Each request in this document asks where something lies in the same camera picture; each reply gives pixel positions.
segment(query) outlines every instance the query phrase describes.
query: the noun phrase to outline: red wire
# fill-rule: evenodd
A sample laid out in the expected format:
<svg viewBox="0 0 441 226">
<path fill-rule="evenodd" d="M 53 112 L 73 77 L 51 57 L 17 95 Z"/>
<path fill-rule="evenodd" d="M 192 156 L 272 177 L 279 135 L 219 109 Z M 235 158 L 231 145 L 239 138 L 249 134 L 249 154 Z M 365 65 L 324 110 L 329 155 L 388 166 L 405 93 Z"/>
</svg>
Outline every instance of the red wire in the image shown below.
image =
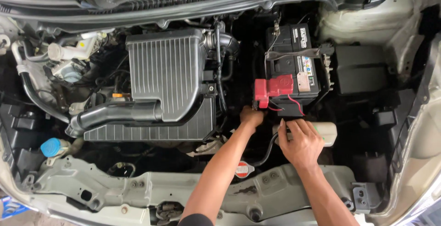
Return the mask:
<svg viewBox="0 0 441 226">
<path fill-rule="evenodd" d="M 274 108 L 271 108 L 271 107 L 269 107 L 269 106 L 268 106 L 268 109 L 270 109 L 270 110 L 272 110 L 272 111 L 281 111 L 281 110 L 283 110 L 283 109 L 274 109 Z"/>
<path fill-rule="evenodd" d="M 303 113 L 302 107 L 300 106 L 299 102 L 297 102 L 295 99 L 292 99 L 289 95 L 288 95 L 288 98 L 299 106 L 300 113 L 305 116 L 305 114 Z"/>
</svg>

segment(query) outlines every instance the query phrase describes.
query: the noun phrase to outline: washer fluid reservoir cap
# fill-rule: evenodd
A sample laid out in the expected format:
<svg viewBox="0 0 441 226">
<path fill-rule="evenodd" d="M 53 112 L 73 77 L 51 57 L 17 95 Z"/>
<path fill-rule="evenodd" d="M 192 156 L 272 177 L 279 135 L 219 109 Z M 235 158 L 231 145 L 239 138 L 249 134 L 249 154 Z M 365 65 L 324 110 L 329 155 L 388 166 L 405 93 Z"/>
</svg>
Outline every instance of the washer fluid reservoir cap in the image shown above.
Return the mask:
<svg viewBox="0 0 441 226">
<path fill-rule="evenodd" d="M 57 138 L 51 138 L 41 144 L 40 149 L 46 157 L 53 157 L 56 156 L 61 149 L 61 142 Z"/>
</svg>

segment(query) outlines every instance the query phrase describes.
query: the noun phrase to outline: person's left hand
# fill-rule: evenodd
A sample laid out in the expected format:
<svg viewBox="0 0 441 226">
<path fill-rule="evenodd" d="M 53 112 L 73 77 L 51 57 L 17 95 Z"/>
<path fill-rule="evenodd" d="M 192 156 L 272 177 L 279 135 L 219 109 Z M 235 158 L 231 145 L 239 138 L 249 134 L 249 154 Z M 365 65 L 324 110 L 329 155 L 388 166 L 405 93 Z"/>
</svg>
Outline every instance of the person's left hand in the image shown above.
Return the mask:
<svg viewBox="0 0 441 226">
<path fill-rule="evenodd" d="M 256 128 L 263 122 L 263 116 L 262 111 L 253 110 L 251 106 L 246 105 L 240 112 L 240 122 Z"/>
</svg>

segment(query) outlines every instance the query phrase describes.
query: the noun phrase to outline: car battery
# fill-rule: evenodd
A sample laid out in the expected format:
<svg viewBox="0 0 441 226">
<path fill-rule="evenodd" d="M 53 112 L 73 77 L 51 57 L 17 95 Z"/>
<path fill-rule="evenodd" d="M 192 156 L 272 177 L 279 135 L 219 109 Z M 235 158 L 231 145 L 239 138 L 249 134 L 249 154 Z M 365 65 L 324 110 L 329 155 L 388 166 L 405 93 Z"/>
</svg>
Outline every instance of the car battery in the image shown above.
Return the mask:
<svg viewBox="0 0 441 226">
<path fill-rule="evenodd" d="M 266 44 L 269 51 L 292 53 L 312 48 L 307 24 L 281 26 L 278 37 L 273 32 L 274 28 L 267 30 Z M 287 95 L 271 97 L 271 100 L 280 109 L 279 116 L 302 116 L 303 105 L 311 103 L 320 92 L 314 59 L 288 54 L 278 60 L 266 60 L 267 79 L 287 74 L 291 74 L 294 81 L 293 91 L 289 96 L 298 101 L 299 105 Z"/>
</svg>

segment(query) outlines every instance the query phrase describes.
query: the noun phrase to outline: red battery terminal cover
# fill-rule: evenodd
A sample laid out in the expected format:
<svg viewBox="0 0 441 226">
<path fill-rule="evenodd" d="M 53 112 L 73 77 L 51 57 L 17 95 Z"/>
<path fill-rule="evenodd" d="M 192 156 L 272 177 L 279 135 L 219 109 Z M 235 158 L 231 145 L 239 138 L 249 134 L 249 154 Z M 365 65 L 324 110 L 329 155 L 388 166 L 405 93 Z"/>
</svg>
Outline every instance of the red battery terminal cover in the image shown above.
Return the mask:
<svg viewBox="0 0 441 226">
<path fill-rule="evenodd" d="M 294 80 L 292 74 L 280 75 L 270 80 L 258 78 L 254 81 L 254 100 L 259 108 L 268 108 L 269 97 L 292 94 Z"/>
</svg>

